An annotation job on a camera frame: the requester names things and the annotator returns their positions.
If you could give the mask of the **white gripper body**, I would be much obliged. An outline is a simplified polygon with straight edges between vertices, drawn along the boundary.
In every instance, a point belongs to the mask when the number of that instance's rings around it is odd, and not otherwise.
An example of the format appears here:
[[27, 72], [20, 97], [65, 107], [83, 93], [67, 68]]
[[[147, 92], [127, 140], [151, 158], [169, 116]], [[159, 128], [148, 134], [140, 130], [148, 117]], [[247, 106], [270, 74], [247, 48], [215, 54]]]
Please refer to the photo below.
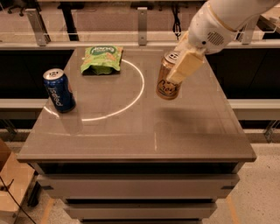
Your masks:
[[209, 2], [203, 4], [188, 28], [188, 43], [204, 49], [205, 54], [218, 53], [235, 37], [236, 30], [223, 22]]

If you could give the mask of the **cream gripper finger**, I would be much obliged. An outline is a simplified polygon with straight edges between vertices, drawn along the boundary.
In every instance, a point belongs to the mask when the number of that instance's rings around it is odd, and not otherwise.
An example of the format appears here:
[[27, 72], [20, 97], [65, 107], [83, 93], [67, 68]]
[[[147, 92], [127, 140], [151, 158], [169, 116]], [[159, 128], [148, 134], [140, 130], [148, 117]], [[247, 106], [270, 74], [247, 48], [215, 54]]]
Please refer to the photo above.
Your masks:
[[182, 52], [166, 79], [171, 83], [179, 84], [203, 65], [203, 57], [204, 53], [199, 51]]
[[188, 31], [182, 36], [177, 46], [174, 48], [176, 52], [186, 52], [189, 49]]

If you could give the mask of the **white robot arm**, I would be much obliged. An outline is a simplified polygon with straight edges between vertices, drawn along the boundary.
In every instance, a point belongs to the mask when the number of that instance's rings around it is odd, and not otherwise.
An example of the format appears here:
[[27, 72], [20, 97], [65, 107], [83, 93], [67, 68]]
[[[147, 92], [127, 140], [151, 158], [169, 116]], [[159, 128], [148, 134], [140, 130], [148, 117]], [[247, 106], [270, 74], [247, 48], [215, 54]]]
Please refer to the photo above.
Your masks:
[[179, 56], [167, 80], [178, 84], [194, 74], [206, 54], [220, 52], [248, 21], [279, 3], [280, 0], [207, 0], [175, 47]]

